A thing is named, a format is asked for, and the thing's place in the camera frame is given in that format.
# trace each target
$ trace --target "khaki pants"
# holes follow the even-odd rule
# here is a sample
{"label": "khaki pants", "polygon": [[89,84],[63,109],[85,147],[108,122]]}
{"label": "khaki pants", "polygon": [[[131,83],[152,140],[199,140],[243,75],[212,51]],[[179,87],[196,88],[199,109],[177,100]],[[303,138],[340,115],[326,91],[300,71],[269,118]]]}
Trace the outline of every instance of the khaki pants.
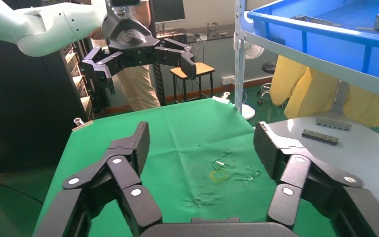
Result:
{"label": "khaki pants", "polygon": [[124,95],[134,111],[160,107],[152,87],[149,65],[125,68],[117,75]]}

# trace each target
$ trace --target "power outlet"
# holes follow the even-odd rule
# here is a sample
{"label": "power outlet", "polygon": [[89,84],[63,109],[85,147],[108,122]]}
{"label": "power outlet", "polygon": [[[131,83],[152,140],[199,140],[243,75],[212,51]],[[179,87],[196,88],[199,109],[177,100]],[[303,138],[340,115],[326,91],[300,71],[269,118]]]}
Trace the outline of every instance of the power outlet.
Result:
{"label": "power outlet", "polygon": [[234,76],[222,77],[222,84],[223,85],[234,84]]}

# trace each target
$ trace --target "green table cloth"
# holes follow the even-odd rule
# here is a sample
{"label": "green table cloth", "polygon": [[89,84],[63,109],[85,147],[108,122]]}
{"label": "green table cloth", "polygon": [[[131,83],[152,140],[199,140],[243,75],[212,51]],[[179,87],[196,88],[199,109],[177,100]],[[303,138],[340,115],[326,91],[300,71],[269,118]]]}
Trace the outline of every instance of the green table cloth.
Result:
{"label": "green table cloth", "polygon": [[[111,140],[133,134],[140,121],[149,122],[151,136],[141,179],[164,223],[190,222],[194,217],[265,221],[276,184],[254,151],[252,126],[232,104],[205,99],[98,119],[72,132],[38,225],[62,182],[99,160]],[[336,236],[330,221],[304,200],[294,231],[302,237]],[[89,236],[131,236],[115,201],[92,220]]]}

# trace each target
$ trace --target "wall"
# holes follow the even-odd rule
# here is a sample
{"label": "wall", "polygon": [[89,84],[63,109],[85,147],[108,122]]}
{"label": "wall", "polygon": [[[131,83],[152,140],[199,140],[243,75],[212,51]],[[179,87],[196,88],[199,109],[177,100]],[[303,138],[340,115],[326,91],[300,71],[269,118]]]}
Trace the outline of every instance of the wall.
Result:
{"label": "wall", "polygon": [[[165,24],[166,28],[198,28],[207,23],[220,25],[234,23],[235,0],[183,0],[185,21]],[[246,0],[247,9],[251,10],[275,0]]]}
{"label": "wall", "polygon": [[[233,24],[234,23],[234,0],[183,0],[184,8],[186,14],[186,21],[168,23],[167,28],[197,28],[203,27],[207,22],[217,22],[219,24]],[[272,2],[273,0],[247,0],[248,9],[253,9],[261,5]],[[192,44],[193,51],[195,54],[199,51],[199,56],[196,62],[202,62],[202,45],[199,43]],[[204,42],[204,63],[215,68],[213,73],[213,86],[222,86],[222,76],[234,75],[234,50],[233,50],[233,39],[217,39],[212,41]],[[261,65],[265,62],[275,62],[277,55],[265,51],[261,57],[253,60],[246,60],[245,67],[245,80],[260,78],[264,76],[269,76],[261,70]],[[161,66],[163,83],[165,87],[165,95],[173,95],[173,82],[172,75],[170,73],[169,66]],[[116,94],[114,96],[110,95],[108,92],[108,97],[111,106],[120,106],[128,104],[121,90],[121,84],[118,77],[113,77],[114,86]],[[208,76],[202,81],[202,88],[208,89],[210,86]],[[178,82],[179,88],[182,87],[182,83]],[[192,91],[191,83],[188,82],[187,90]]]}

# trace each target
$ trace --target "chair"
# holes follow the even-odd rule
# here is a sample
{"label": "chair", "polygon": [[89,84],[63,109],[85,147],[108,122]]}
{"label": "chair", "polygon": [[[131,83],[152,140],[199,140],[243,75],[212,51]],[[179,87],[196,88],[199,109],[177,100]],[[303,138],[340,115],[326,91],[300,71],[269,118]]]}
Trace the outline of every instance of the chair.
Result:
{"label": "chair", "polygon": [[[275,67],[277,66],[276,62],[269,62],[269,63],[264,63],[262,64],[262,71],[269,73],[269,74],[274,74],[275,73]],[[261,85],[261,88],[257,91],[257,93],[261,93],[261,98],[257,101],[257,103],[260,105],[262,104],[262,99],[265,96],[265,94],[270,94],[271,93],[271,82],[270,83],[265,83]]]}
{"label": "chair", "polygon": [[196,76],[198,77],[199,96],[195,97],[195,98],[191,98],[189,100],[187,100],[187,85],[186,85],[186,81],[188,80],[187,75],[185,75],[185,73],[182,72],[181,68],[172,68],[171,69],[171,73],[172,73],[172,77],[173,77],[173,81],[174,81],[174,101],[175,101],[175,104],[179,103],[177,100],[177,94],[176,94],[176,86],[177,86],[176,85],[177,84],[176,79],[177,78],[179,78],[183,81],[182,82],[182,90],[183,90],[184,102],[192,101],[192,100],[196,100],[196,99],[202,99],[203,97],[209,98],[201,90],[201,77],[204,75],[208,75],[208,74],[210,75],[211,96],[213,96],[213,72],[215,69],[204,64],[204,63],[196,63],[195,66],[197,68],[197,75]]}

